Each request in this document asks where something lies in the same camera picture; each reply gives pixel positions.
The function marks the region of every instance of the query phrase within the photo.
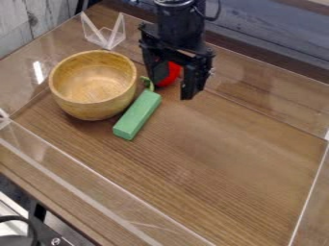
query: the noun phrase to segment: wooden bowl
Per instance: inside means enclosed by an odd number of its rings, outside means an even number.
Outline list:
[[[59,107],[78,119],[106,119],[122,112],[133,101],[135,64],[110,51],[82,52],[51,71],[50,90]]]

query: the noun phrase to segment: bowl rim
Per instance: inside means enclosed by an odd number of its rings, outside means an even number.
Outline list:
[[[60,65],[63,65],[64,62],[67,62],[70,59],[75,58],[75,57],[79,57],[80,55],[84,55],[84,54],[91,54],[91,53],[104,53],[104,54],[110,54],[110,55],[116,55],[116,56],[121,56],[130,64],[131,68],[133,68],[133,78],[130,80],[130,84],[129,84],[129,87],[126,90],[123,90],[121,92],[119,95],[116,95],[115,97],[112,98],[108,98],[108,99],[104,99],[99,102],[92,102],[92,103],[82,103],[82,102],[78,102],[75,100],[71,100],[68,98],[66,98],[56,90],[55,86],[54,86],[54,74],[59,68]],[[63,59],[58,65],[54,67],[54,69],[51,70],[51,73],[50,73],[50,78],[48,78],[48,84],[50,84],[50,90],[51,92],[62,99],[64,100],[66,102],[70,102],[70,103],[74,103],[74,104],[82,104],[82,105],[95,105],[95,104],[100,104],[100,103],[104,103],[104,102],[108,102],[110,100],[114,100],[115,98],[118,98],[119,96],[122,96],[129,90],[130,88],[135,85],[137,83],[137,77],[138,77],[138,71],[137,71],[137,65],[134,64],[134,62],[126,57],[123,56],[122,54],[119,54],[118,52],[114,52],[114,51],[108,51],[108,50],[88,50],[88,51],[82,51],[76,54],[74,54],[72,56],[67,57],[66,59]]]

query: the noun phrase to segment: robotic arm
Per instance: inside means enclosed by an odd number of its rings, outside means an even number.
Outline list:
[[[141,24],[141,47],[155,85],[170,75],[170,62],[183,67],[181,99],[191,99],[203,90],[213,69],[214,51],[203,40],[206,0],[154,0],[158,24]]]

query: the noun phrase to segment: green block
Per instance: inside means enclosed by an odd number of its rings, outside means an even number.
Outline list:
[[[161,103],[161,95],[145,90],[114,126],[114,134],[131,140]]]

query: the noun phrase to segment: red object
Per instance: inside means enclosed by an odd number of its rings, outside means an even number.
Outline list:
[[[157,84],[157,86],[167,86],[170,85],[177,78],[181,75],[181,66],[177,65],[175,63],[173,63],[171,61],[169,61],[169,66],[170,66],[170,74],[169,76]]]

